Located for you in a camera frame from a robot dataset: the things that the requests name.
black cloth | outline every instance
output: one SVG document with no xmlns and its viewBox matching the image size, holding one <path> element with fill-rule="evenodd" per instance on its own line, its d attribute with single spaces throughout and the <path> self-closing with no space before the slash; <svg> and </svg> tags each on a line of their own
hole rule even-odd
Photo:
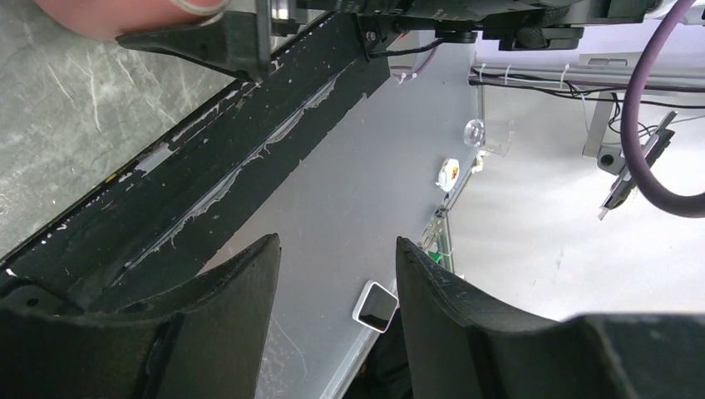
<svg viewBox="0 0 705 399">
<path fill-rule="evenodd" d="M 411 399 L 412 374 L 399 310 L 387 332 L 375 342 L 364 373 L 352 381 L 343 399 Z"/>
</svg>

white cable tie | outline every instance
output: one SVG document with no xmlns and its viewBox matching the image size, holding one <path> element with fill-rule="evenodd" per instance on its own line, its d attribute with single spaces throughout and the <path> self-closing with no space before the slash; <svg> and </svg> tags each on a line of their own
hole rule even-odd
<svg viewBox="0 0 705 399">
<path fill-rule="evenodd" d="M 505 71 L 505 86 L 509 85 L 509 70 L 511 68 L 511 64 L 507 66 L 507 70 Z"/>
<path fill-rule="evenodd" d="M 568 68 L 570 68 L 570 64 L 565 64 L 565 68 L 563 69 L 563 73 L 560 74 L 560 90 L 563 90 L 563 80 L 565 79 L 565 74 L 568 73 Z"/>
<path fill-rule="evenodd" d="M 487 64 L 482 62 L 482 66 L 480 67 L 480 83 L 482 83 L 482 72 L 485 70 L 485 67 L 487 67 Z"/>
</svg>

transparent cup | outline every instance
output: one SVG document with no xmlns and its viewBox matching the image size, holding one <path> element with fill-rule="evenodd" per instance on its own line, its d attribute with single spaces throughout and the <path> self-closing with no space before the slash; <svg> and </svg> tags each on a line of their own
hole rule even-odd
<svg viewBox="0 0 705 399">
<path fill-rule="evenodd" d="M 469 147 L 478 147 L 480 150 L 504 157 L 509 152 L 514 131 L 513 120 L 473 119 L 465 126 L 463 141 Z"/>
</svg>

pink cylinder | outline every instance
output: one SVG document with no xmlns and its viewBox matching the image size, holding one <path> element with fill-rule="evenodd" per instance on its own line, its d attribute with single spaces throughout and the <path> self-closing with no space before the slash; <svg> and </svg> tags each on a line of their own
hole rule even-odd
<svg viewBox="0 0 705 399">
<path fill-rule="evenodd" d="M 35 0 L 61 25 L 83 36 L 112 40 L 123 33 L 200 22 L 229 0 Z"/>
</svg>

white and orange object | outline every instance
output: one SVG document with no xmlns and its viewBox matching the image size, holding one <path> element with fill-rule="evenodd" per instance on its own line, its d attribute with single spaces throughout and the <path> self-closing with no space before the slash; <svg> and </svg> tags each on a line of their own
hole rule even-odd
<svg viewBox="0 0 705 399">
<path fill-rule="evenodd" d="M 202 22 L 230 0 L 35 0 L 61 25 L 83 36 L 112 40 L 123 33 Z"/>
<path fill-rule="evenodd" d="M 453 158 L 446 159 L 443 162 L 443 166 L 441 166 L 441 171 L 438 172 L 438 181 L 436 182 L 436 185 L 441 187 L 441 190 L 450 193 L 453 190 L 453 187 L 456 186 L 460 170 L 461 164 L 458 160 Z"/>
</svg>

